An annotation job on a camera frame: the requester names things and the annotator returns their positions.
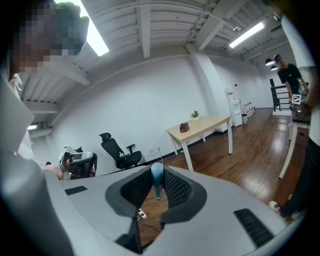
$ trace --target ceiling light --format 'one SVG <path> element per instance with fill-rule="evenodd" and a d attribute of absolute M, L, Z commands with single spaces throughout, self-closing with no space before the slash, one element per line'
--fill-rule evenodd
<path fill-rule="evenodd" d="M 275 64 L 275 61 L 274 61 L 274 60 L 272 60 L 272 59 L 270 59 L 270 58 L 267 58 L 267 59 L 265 60 L 265 65 L 266 65 L 266 66 L 270 66 L 270 65 L 272 65 L 272 64 Z"/>
<path fill-rule="evenodd" d="M 230 43 L 229 46 L 231 48 L 236 47 L 238 44 L 240 44 L 241 42 L 243 42 L 247 38 L 251 37 L 252 35 L 257 33 L 258 31 L 262 30 L 264 27 L 265 27 L 265 25 L 262 22 L 258 23 L 253 28 L 249 29 L 247 32 L 245 32 L 243 35 L 241 35 L 239 38 L 237 38 L 232 43 Z"/>
<path fill-rule="evenodd" d="M 36 129 L 36 128 L 37 128 L 36 125 L 30 125 L 30 126 L 28 127 L 28 130 L 34 130 L 34 129 Z"/>
<path fill-rule="evenodd" d="M 73 4 L 80 7 L 80 17 L 88 16 L 90 19 L 88 33 L 86 36 L 86 41 L 91 46 L 91 48 L 95 51 L 98 56 L 104 55 L 109 52 L 108 47 L 106 46 L 104 40 L 102 39 L 101 35 L 99 34 L 95 24 L 93 23 L 92 19 L 90 18 L 89 14 L 87 13 L 84 5 L 80 0 L 54 0 L 57 4 L 61 2 L 72 2 Z"/>

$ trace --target small plant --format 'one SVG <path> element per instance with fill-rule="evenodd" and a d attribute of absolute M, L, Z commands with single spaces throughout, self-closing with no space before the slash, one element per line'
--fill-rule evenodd
<path fill-rule="evenodd" d="M 199 116 L 199 111 L 196 111 L 196 110 L 191 114 L 192 118 L 197 118 L 198 116 Z"/>

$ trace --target brown box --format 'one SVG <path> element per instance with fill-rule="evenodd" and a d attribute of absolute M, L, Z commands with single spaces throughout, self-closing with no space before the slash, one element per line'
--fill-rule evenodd
<path fill-rule="evenodd" d="M 189 130 L 188 122 L 180 124 L 180 133 L 186 133 Z"/>

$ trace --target black office chair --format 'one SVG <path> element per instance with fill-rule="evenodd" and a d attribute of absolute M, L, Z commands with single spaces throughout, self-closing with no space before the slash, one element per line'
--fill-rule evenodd
<path fill-rule="evenodd" d="M 132 166 L 138 166 L 138 162 L 140 161 L 142 155 L 141 151 L 132 152 L 132 147 L 135 144 L 127 146 L 126 149 L 129 149 L 130 153 L 125 154 L 124 156 L 119 156 L 120 153 L 124 153 L 122 149 L 118 146 L 117 142 L 114 138 L 111 138 L 111 134 L 108 132 L 99 134 L 102 138 L 101 146 L 105 151 L 108 152 L 110 156 L 115 161 L 115 166 L 119 169 L 130 169 Z"/>

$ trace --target white sleeve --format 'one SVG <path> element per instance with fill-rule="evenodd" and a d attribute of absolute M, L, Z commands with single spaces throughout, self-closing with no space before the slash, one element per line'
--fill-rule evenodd
<path fill-rule="evenodd" d="M 303 70 L 304 68 L 315 67 L 316 63 L 309 51 L 307 44 L 295 26 L 285 15 L 282 17 L 281 24 L 284 33 L 289 40 L 298 69 Z"/>

